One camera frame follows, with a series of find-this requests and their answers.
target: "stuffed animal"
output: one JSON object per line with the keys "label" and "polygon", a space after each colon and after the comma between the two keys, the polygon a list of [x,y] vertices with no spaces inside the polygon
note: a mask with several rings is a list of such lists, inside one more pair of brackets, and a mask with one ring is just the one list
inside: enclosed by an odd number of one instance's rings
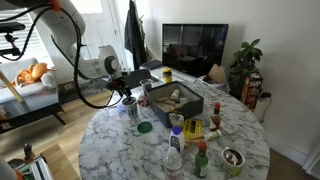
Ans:
{"label": "stuffed animal", "polygon": [[20,70],[10,83],[17,87],[21,87],[22,83],[32,84],[40,80],[41,76],[48,71],[57,71],[57,69],[48,69],[46,63],[31,64],[28,70]]}

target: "red lid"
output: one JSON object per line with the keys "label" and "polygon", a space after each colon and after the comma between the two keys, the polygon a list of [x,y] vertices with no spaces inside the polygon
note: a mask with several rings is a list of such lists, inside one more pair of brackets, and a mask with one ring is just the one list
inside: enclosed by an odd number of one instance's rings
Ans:
{"label": "red lid", "polygon": [[216,102],[216,103],[214,104],[214,107],[217,108],[217,109],[220,109],[220,103],[219,103],[219,102]]}
{"label": "red lid", "polygon": [[200,141],[199,148],[200,149],[207,149],[207,143],[205,141]]}

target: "plastic bottle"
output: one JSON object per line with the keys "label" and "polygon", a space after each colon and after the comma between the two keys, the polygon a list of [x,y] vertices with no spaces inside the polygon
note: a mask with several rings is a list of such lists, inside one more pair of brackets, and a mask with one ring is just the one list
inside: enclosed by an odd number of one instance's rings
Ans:
{"label": "plastic bottle", "polygon": [[178,152],[182,152],[184,148],[184,134],[182,132],[182,128],[180,126],[173,126],[172,131],[170,133],[169,145],[171,147],[175,147]]}
{"label": "plastic bottle", "polygon": [[169,148],[164,165],[167,179],[181,179],[182,157],[176,148]]}
{"label": "plastic bottle", "polygon": [[210,121],[210,131],[216,131],[220,128],[220,103],[216,102],[214,104],[214,113],[211,115],[211,121]]}
{"label": "plastic bottle", "polygon": [[216,137],[219,137],[221,136],[221,131],[220,130],[217,130],[217,131],[214,131],[214,132],[211,132],[211,133],[208,133],[208,134],[205,134],[203,137],[206,141],[211,141],[213,140],[214,138]]}
{"label": "plastic bottle", "polygon": [[171,94],[171,100],[172,101],[177,101],[179,99],[179,95],[180,95],[180,90],[179,89],[175,89],[173,91],[173,93]]}

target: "jar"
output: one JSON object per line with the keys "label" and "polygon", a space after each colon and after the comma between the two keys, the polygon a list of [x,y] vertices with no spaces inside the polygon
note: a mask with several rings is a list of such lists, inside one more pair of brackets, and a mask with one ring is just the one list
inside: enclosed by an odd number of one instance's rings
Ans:
{"label": "jar", "polygon": [[172,72],[170,68],[164,68],[163,69],[163,80],[165,83],[171,83],[172,82]]}

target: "cable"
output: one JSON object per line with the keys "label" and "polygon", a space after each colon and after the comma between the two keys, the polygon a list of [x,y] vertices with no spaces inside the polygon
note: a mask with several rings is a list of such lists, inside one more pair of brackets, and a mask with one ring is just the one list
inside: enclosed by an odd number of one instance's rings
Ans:
{"label": "cable", "polygon": [[80,31],[80,28],[79,26],[76,24],[76,22],[73,20],[72,16],[66,11],[64,10],[63,8],[61,8],[61,11],[64,12],[71,20],[74,28],[75,28],[75,31],[76,31],[76,35],[77,35],[77,48],[76,48],[76,57],[75,57],[75,62],[74,62],[74,73],[73,73],[73,81],[75,83],[75,87],[76,87],[76,91],[80,97],[80,99],[82,100],[83,103],[85,103],[87,106],[91,107],[91,108],[94,108],[94,109],[103,109],[103,108],[106,108],[106,107],[111,107],[111,106],[114,106],[115,104],[117,104],[118,102],[120,102],[120,100],[122,99],[122,96],[120,96],[120,99],[108,106],[108,103],[110,102],[112,96],[110,96],[110,99],[109,99],[109,102],[103,106],[96,106],[96,105],[93,105],[91,103],[89,103],[86,98],[82,95],[81,93],[81,90],[79,88],[79,82],[78,82],[78,67],[79,67],[79,60],[80,60],[80,48],[81,48],[81,31]]}
{"label": "cable", "polygon": [[110,101],[111,101],[111,99],[112,99],[112,96],[113,96],[113,93],[114,93],[114,90],[112,90],[111,95],[110,95],[110,98],[109,98],[108,102],[107,102],[105,105],[108,105],[108,104],[110,103]]}
{"label": "cable", "polygon": [[40,19],[40,17],[42,16],[42,14],[44,14],[45,12],[47,12],[48,10],[50,9],[53,9],[53,7],[49,7],[49,8],[45,8],[44,10],[40,11],[40,13],[36,16],[36,18],[34,19],[31,27],[30,27],[30,30],[29,30],[29,33],[27,35],[27,38],[26,38],[26,41],[24,43],[24,46],[23,46],[23,49],[22,49],[22,52],[20,53],[19,57],[15,58],[15,59],[10,59],[8,57],[5,57],[4,55],[0,54],[0,56],[4,59],[7,59],[9,61],[17,61],[19,59],[21,59],[21,57],[24,55],[24,52],[26,51],[27,49],[27,46],[28,46],[28,43],[29,43],[29,40],[30,40],[30,37],[32,35],[32,32],[33,32],[33,29],[34,27],[36,26],[38,20]]}
{"label": "cable", "polygon": [[267,109],[271,106],[271,103],[272,103],[272,98],[270,97],[270,103],[269,103],[269,105],[266,107],[266,109],[264,109],[264,111],[263,111],[263,115],[262,115],[262,118],[260,119],[260,124],[262,124],[263,122],[264,122],[264,116],[266,115],[266,111],[267,111]]}
{"label": "cable", "polygon": [[53,5],[52,4],[42,4],[42,5],[39,5],[39,6],[35,6],[35,7],[27,9],[26,11],[23,11],[20,14],[17,14],[15,16],[9,17],[7,19],[0,19],[0,22],[6,22],[6,21],[11,21],[11,20],[17,19],[17,18],[19,18],[19,17],[21,17],[21,16],[33,11],[33,10],[36,10],[36,9],[39,9],[39,8],[42,8],[42,7],[53,7]]}

